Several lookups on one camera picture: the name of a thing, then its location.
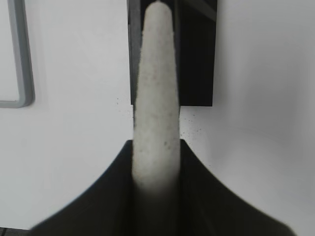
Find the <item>gray rounded rectangle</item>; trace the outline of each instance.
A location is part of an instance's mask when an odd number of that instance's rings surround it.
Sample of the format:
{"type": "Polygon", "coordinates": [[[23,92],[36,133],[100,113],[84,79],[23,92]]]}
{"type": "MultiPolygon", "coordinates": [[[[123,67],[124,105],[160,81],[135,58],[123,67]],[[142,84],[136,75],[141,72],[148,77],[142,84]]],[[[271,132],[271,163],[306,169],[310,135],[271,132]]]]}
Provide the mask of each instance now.
{"type": "Polygon", "coordinates": [[[34,101],[32,64],[24,0],[8,0],[19,99],[0,101],[0,108],[21,108],[34,101]]]}

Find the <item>white foam cylinder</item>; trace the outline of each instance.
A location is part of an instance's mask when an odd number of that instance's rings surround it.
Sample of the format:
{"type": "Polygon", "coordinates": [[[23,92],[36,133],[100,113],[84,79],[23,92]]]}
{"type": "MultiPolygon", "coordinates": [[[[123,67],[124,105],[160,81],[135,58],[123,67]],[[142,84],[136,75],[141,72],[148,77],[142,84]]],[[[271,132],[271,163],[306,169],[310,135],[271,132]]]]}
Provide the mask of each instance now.
{"type": "Polygon", "coordinates": [[[162,2],[152,3],[143,29],[132,176],[136,211],[142,211],[138,222],[145,220],[143,224],[151,225],[156,235],[168,235],[167,228],[176,221],[180,138],[173,35],[171,10],[162,2]]]}

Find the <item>black bracket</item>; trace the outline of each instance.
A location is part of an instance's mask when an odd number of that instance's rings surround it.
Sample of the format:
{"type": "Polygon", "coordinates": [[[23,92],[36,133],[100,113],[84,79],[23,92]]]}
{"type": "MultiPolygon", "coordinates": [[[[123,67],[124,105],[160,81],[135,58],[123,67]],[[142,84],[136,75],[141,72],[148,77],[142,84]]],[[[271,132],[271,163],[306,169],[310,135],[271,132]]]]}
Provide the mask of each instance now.
{"type": "MultiPolygon", "coordinates": [[[[146,8],[155,0],[127,0],[131,104],[136,98],[146,8]]],[[[217,0],[163,0],[173,12],[181,106],[212,106],[217,0]]]]}

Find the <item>speckled white surface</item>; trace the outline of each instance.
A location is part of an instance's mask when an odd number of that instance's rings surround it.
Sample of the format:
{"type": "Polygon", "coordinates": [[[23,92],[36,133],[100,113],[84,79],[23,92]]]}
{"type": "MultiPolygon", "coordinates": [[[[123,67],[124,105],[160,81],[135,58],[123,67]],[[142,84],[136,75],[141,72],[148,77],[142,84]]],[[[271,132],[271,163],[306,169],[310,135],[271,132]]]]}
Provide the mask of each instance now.
{"type": "Polygon", "coordinates": [[[172,15],[161,2],[146,11],[136,100],[133,179],[158,191],[179,173],[179,105],[172,15]]]}

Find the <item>black holder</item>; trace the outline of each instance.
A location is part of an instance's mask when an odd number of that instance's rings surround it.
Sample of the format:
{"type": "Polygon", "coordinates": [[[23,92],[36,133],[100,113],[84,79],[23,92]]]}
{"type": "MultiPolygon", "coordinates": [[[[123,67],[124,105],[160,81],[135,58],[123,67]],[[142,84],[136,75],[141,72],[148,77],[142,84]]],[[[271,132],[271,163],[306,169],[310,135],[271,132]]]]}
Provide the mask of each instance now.
{"type": "MultiPolygon", "coordinates": [[[[29,236],[136,236],[131,177],[132,141],[104,174],[29,236]]],[[[180,236],[295,236],[285,224],[225,187],[181,140],[180,236]]]]}
{"type": "MultiPolygon", "coordinates": [[[[145,10],[155,0],[128,1],[131,104],[135,104],[145,10]]],[[[163,0],[173,12],[181,106],[212,106],[217,0],[163,0]]]]}

